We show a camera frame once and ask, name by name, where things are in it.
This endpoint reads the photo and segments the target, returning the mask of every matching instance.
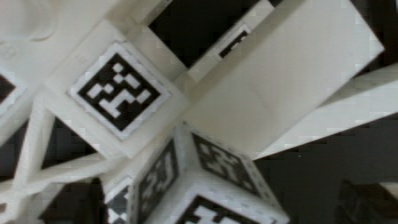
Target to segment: white foam board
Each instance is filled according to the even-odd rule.
[[[187,123],[255,158],[379,51],[347,0],[285,0],[191,90]]]
[[[44,35],[44,38],[33,40],[13,38],[19,40],[0,41],[0,71],[6,72],[10,78],[17,80],[17,83],[24,87],[19,98],[12,102],[4,113],[0,114],[0,126],[4,127],[1,130],[3,139],[6,139],[15,131],[17,125],[13,125],[13,122],[26,120],[42,80],[52,75],[52,70],[61,64],[65,56],[90,32],[92,26],[97,24],[99,19],[106,16],[108,10],[118,2],[106,0],[70,0],[67,3],[47,1],[45,7],[51,8],[54,14],[51,16],[54,20],[51,22],[54,23],[51,35]],[[29,8],[36,5],[36,3],[26,2],[22,4]]]
[[[398,64],[358,76],[314,109],[257,158],[374,121],[398,112]]]

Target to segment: black opening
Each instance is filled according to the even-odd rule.
[[[54,118],[40,168],[44,169],[93,153],[95,150],[90,147],[88,143],[72,132],[70,128],[61,123],[58,118]]]
[[[28,121],[0,147],[0,182],[13,178]]]
[[[358,73],[362,75],[398,62],[398,7],[395,0],[351,0],[351,3],[385,48]]]
[[[173,0],[148,28],[189,67],[259,0]]]

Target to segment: white frame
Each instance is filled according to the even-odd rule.
[[[113,124],[102,117],[100,113],[95,111],[90,104],[84,102],[83,98],[76,94],[79,89],[83,88],[86,82],[90,81],[90,78],[97,74],[97,71],[100,70],[102,65],[108,62],[109,58],[113,57],[115,53],[120,55],[129,66],[134,68],[141,78],[145,79],[145,81],[152,85],[155,91],[159,92],[159,96],[157,96],[154,102],[150,103],[148,107],[145,108],[143,112],[140,113],[138,117],[134,118],[132,122],[129,123],[129,125],[125,126],[122,131],[118,131]],[[132,55],[132,53],[127,51],[127,49],[122,47],[122,45],[116,42],[109,45],[104,54],[97,57],[97,61],[95,61],[93,65],[88,67],[88,70],[86,70],[83,76],[77,78],[77,81],[72,84],[70,89],[68,89],[68,95],[70,95],[72,99],[76,100],[77,104],[81,105],[84,111],[92,114],[97,121],[108,128],[111,134],[118,137],[120,140],[124,140],[129,137],[129,134],[132,133],[132,131],[138,129],[140,124],[145,121],[145,119],[148,118],[157,107],[161,106],[161,104],[170,96],[170,93],[168,93],[168,90],[164,89],[163,85],[159,84],[154,76],[150,75],[150,72],[145,68],[145,65],[140,63],[136,56]]]
[[[209,181],[211,185],[203,185],[202,182],[195,180],[196,176],[200,176],[200,180]],[[251,221],[264,223],[262,220],[269,220],[267,224],[271,224],[271,216],[278,223],[287,223],[289,218],[285,213],[280,208],[269,205],[269,201],[260,200],[259,197],[253,197],[244,192],[241,194],[243,198],[246,198],[241,200],[241,197],[235,197],[239,188],[230,185],[230,190],[225,191],[212,187],[219,186],[221,183],[223,181],[218,180],[211,174],[200,175],[200,172],[187,171],[187,173],[182,174],[180,179],[175,181],[170,191],[163,195],[161,202],[154,208],[145,223],[175,223],[196,196],[212,201],[214,204],[225,207],[227,210],[246,217]]]

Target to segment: white surface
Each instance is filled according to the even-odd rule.
[[[347,0],[285,0],[193,88],[187,123],[255,158],[379,51]]]
[[[257,158],[398,112],[398,64],[358,76],[314,109]]]
[[[111,160],[104,160],[106,156],[95,153],[40,170],[54,118],[51,107],[45,104],[51,95],[49,91],[44,90],[35,99],[15,176],[10,181],[0,183],[0,201],[8,204],[4,213],[0,214],[0,223],[19,217],[28,208],[29,195],[44,190],[49,183],[68,183],[97,176],[122,161],[120,155],[118,158],[111,156]],[[61,120],[61,122],[67,126],[70,125],[67,120]]]
[[[0,41],[45,38],[54,24],[47,0],[0,1]]]

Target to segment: white structure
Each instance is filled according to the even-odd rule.
[[[358,76],[262,150],[257,158],[398,112],[398,64]]]
[[[250,159],[186,125],[175,128],[129,191],[131,224],[287,223]]]
[[[100,175],[104,192],[122,189],[125,171],[134,180],[180,118],[255,158],[287,149],[280,147],[285,142],[291,146],[303,143],[289,141],[303,133],[312,135],[312,127],[326,129],[317,119],[335,113],[330,107],[346,109],[344,103],[353,101],[365,114],[372,110],[360,96],[367,92],[376,97],[395,89],[392,66],[379,70],[390,74],[385,85],[379,80],[374,89],[365,87],[356,96],[317,107],[381,51],[347,0],[285,0],[276,9],[259,0],[189,68],[147,28],[168,1],[35,2],[42,7],[24,5],[29,1],[12,1],[20,4],[12,5],[19,14],[22,10],[31,14],[17,18],[15,31],[0,26],[0,73],[15,87],[0,105],[0,143],[29,118],[15,176],[0,183],[0,205],[6,205],[0,223],[17,218],[31,195],[49,183]],[[36,10],[52,18],[47,23],[33,16]],[[36,27],[26,30],[29,19],[36,19]],[[218,52],[243,31],[250,34],[219,60]],[[102,71],[111,71],[111,85]],[[111,95],[116,88],[125,92]],[[395,103],[376,103],[388,113],[395,112]],[[363,121],[388,114],[378,113],[383,109],[374,112],[378,115],[360,118]],[[358,113],[340,114],[339,131],[354,125]],[[40,170],[54,117],[97,153]]]

